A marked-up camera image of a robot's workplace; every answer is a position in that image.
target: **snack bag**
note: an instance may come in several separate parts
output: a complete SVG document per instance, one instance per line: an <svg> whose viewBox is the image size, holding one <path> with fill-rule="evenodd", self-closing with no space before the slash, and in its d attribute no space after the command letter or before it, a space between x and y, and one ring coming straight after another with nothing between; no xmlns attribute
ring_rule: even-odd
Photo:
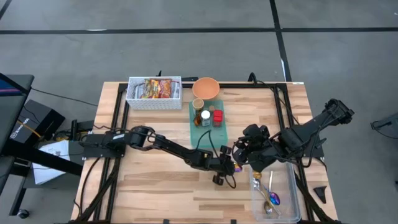
<svg viewBox="0 0 398 224"><path fill-rule="evenodd" d="M170 98L172 94L172 80L160 80L159 98Z"/></svg>
<svg viewBox="0 0 398 224"><path fill-rule="evenodd" d="M150 98L159 98L160 95L160 83L159 80L150 80L150 85L152 86L150 91Z"/></svg>
<svg viewBox="0 0 398 224"><path fill-rule="evenodd" d="M150 98L152 96L152 85L150 84L150 80L145 80L145 86L144 86L144 92L143 94L140 96L141 99L147 99Z"/></svg>

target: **yellow cable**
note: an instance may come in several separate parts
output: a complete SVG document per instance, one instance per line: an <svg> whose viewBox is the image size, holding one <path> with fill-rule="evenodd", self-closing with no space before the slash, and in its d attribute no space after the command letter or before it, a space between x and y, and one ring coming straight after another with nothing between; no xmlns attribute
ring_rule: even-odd
<svg viewBox="0 0 398 224"><path fill-rule="evenodd" d="M22 122L19 121L19 120L17 121L17 123L23 125L23 127L29 129L29 131L32 131L35 135L37 135L37 137L41 138L41 136L40 136L35 130L33 130L32 128L30 128L28 125L22 123Z"/></svg>

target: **orange bowl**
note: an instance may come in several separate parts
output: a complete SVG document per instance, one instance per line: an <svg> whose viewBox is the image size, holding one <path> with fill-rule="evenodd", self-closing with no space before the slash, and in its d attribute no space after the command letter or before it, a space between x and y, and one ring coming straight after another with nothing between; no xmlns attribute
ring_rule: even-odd
<svg viewBox="0 0 398 224"><path fill-rule="evenodd" d="M210 100L220 92L220 84L214 78L200 78L192 86L195 97L203 100Z"/></svg>

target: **green tray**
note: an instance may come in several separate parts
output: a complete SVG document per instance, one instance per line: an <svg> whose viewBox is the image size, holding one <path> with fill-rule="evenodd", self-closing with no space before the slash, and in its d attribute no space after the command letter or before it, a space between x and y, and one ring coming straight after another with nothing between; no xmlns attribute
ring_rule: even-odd
<svg viewBox="0 0 398 224"><path fill-rule="evenodd" d="M192 101L189 103L189 118L190 118L190 129L191 129L191 145L192 148L196 148L200 136L211 129L211 140L213 141L214 147L217 151L219 151L222 145L226 146L228 142L228 135L226 132L226 123L225 123L225 115L224 115L224 104L222 100L205 100L204 110L208 110L209 106L213 105L216 110L223 111L223 122L221 127L213 127L213 115L211 115L210 125L203 127L202 125L195 126L193 120L195 119L195 109L193 109ZM213 150L211 148L210 140L208 135L202 137L200 140L199 149Z"/></svg>

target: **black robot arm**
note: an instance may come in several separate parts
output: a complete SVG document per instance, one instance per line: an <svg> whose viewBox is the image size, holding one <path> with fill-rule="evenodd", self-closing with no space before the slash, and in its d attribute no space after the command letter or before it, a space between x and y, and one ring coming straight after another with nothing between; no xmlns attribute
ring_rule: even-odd
<svg viewBox="0 0 398 224"><path fill-rule="evenodd" d="M112 148L117 144L129 145L134 149L148 151L151 149L159 149L168 152L184 160L184 162L194 169L215 171L217 175L213 177L213 182L223 185L222 177L233 175L235 172L234 162L231 160L231 148L222 146L220 155L213 156L213 152L202 149L187 149L165 136L155 134L155 131L147 126L136 126L129 132L115 135L113 140L107 143Z"/></svg>
<svg viewBox="0 0 398 224"><path fill-rule="evenodd" d="M260 128L256 124L248 126L244 136L235 143L238 150L233 153L238 164L250 164L253 170L261 172L276 160L291 161L292 157L300 157L310 148L320 146L326 139L317 141L319 132L327 126L348 124L354 111L348 109L340 100L331 99L321 114L305 124L297 124L283 129L273 137L269 137L266 126Z"/></svg>

